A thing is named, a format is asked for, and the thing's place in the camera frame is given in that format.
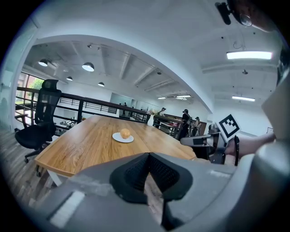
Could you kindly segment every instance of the green tree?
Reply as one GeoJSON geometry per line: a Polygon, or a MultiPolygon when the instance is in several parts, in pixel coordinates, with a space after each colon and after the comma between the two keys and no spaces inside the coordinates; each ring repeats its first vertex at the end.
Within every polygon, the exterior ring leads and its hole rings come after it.
{"type": "MultiPolygon", "coordinates": [[[[42,86],[43,82],[44,82],[44,80],[39,79],[39,78],[35,78],[34,81],[29,84],[28,88],[41,89],[41,86],[42,86]]],[[[28,92],[27,95],[31,98],[32,93],[28,92]]]]}

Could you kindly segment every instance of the chair backrest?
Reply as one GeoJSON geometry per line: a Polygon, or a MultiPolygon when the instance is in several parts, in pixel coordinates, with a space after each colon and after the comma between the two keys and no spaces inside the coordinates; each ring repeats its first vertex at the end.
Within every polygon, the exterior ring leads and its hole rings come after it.
{"type": "Polygon", "coordinates": [[[62,94],[60,90],[56,89],[57,82],[58,80],[47,79],[42,83],[36,105],[36,124],[41,122],[53,123],[54,110],[62,94]]]}

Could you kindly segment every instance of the ceiling sprinkler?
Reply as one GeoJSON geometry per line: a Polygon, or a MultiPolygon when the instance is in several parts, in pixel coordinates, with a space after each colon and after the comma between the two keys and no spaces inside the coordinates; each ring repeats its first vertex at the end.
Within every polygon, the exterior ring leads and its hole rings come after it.
{"type": "Polygon", "coordinates": [[[244,69],[244,70],[242,71],[242,74],[247,75],[248,72],[244,69]]]}

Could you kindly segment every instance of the white label strip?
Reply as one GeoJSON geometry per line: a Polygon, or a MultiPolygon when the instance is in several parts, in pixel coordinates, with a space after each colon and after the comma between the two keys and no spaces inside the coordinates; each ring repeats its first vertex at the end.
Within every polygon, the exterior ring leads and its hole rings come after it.
{"type": "Polygon", "coordinates": [[[60,229],[64,228],[84,197],[85,194],[82,192],[73,192],[61,208],[51,217],[50,223],[60,229]]]}

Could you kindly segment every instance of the gray floor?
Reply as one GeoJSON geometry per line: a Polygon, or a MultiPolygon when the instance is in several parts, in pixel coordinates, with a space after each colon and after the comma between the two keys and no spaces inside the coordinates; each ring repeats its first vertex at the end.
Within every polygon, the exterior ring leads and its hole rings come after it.
{"type": "Polygon", "coordinates": [[[44,196],[56,187],[47,170],[41,170],[41,177],[36,176],[34,157],[24,162],[24,156],[31,149],[22,147],[15,139],[15,133],[0,128],[0,163],[12,194],[23,205],[37,207],[44,196]]]}

